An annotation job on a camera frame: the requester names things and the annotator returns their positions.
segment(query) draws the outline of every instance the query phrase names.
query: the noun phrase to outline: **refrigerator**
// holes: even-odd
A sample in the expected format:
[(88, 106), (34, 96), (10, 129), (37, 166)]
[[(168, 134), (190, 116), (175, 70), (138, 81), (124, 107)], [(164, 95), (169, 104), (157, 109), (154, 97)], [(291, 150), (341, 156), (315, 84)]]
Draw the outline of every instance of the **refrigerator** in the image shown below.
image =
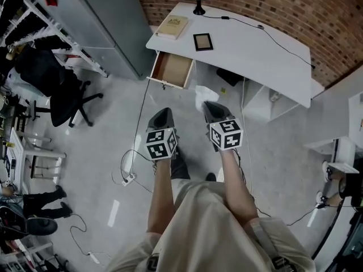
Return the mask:
[(146, 48), (152, 36), (139, 0), (57, 0), (39, 5), (108, 73), (143, 78), (155, 52)]

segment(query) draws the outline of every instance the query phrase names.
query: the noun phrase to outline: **yellow book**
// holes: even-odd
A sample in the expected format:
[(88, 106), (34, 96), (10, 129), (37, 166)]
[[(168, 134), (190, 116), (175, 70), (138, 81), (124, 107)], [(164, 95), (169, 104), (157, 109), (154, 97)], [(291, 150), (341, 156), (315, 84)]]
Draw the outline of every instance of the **yellow book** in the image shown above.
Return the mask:
[(187, 23), (187, 17), (169, 15), (159, 26), (155, 34), (168, 39), (177, 39)]

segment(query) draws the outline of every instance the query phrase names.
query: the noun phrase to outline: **open drawer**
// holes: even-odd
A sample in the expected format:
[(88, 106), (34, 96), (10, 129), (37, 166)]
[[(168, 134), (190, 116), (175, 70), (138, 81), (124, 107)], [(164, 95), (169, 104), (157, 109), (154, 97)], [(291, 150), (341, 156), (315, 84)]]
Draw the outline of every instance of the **open drawer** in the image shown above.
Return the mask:
[(159, 52), (148, 79), (170, 87), (186, 88), (195, 60), (176, 54)]

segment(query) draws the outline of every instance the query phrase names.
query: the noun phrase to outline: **gray floor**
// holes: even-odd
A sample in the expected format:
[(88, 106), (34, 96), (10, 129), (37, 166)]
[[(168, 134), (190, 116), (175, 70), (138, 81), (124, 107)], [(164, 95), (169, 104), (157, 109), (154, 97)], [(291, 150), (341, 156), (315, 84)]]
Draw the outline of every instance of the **gray floor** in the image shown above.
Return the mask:
[[(51, 137), (51, 146), (67, 153), (60, 183), (68, 193), (66, 202), (87, 223), (86, 233), (74, 230), (74, 236), (83, 251), (113, 256), (123, 244), (139, 239), (146, 229), (151, 200), (151, 193), (146, 189), (153, 189), (154, 177), (151, 163), (138, 155), (134, 157), (133, 170), (137, 174), (137, 181), (146, 189), (135, 182), (127, 187), (116, 185), (111, 180), (111, 174), (116, 182), (121, 183), (120, 160), (124, 152), (132, 148), (148, 81), (137, 82), (112, 76), (102, 78), (88, 71), (81, 72), (79, 77), (92, 81), (87, 94), (104, 93), (103, 99), (88, 103), (86, 108), (90, 120), (95, 123), (94, 127), (88, 127), (81, 118), (73, 129), (67, 124), (53, 127), (50, 114), (42, 114), (27, 129)], [(241, 121), (239, 109), (242, 85), (229, 87), (214, 75), (214, 70), (210, 70), (208, 82), (197, 81), (192, 81), (187, 91), (175, 88), (163, 90), (161, 84), (150, 82), (136, 148), (145, 154), (142, 140), (148, 120), (162, 108), (170, 107), (189, 172), (194, 180), (203, 180), (208, 172), (220, 172), (221, 161), (205, 136), (206, 124), (202, 113), (197, 110), (203, 98), (213, 98), (213, 94), (208, 94), (206, 89), (196, 88), (196, 85), (204, 84), (215, 90), (220, 96), (219, 102), (227, 105)], [(225, 94), (220, 92), (222, 87), (226, 88)], [(46, 99), (38, 98), (38, 102), (45, 104)], [(252, 181), (258, 207), (270, 215), (281, 217), (286, 223), (292, 223), (312, 210), (315, 195), (324, 186), (322, 156), (302, 147), (306, 112), (305, 108), (298, 107), (265, 126), (246, 119), (252, 166), (246, 134), (239, 150), (247, 184), (250, 187)], [(130, 160), (126, 159), (125, 165), (130, 166)], [(30, 186), (32, 193), (54, 190), (51, 181), (32, 180)], [(114, 224), (108, 225), (114, 201), (120, 205)], [(291, 227), (310, 254), (324, 236), (334, 213), (333, 208), (319, 210), (310, 228), (307, 227), (310, 215)], [(60, 219), (58, 223), (58, 231), (50, 237), (55, 251), (67, 258), (75, 271), (101, 270), (90, 257), (79, 251), (69, 233), (71, 225), (83, 228), (81, 220), (72, 216)], [(105, 254), (96, 256), (102, 265), (109, 262)]]

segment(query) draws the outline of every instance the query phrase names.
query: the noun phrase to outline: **brick wall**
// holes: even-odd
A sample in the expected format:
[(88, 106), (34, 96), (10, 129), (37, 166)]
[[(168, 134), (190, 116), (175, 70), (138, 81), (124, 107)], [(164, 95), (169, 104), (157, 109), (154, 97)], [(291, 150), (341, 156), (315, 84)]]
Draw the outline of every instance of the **brick wall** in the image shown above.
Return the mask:
[[(182, 0), (140, 1), (150, 25), (158, 26)], [(306, 44), (316, 66), (313, 78), (324, 86), (363, 61), (363, 0), (206, 0), (203, 4), (251, 17)]]

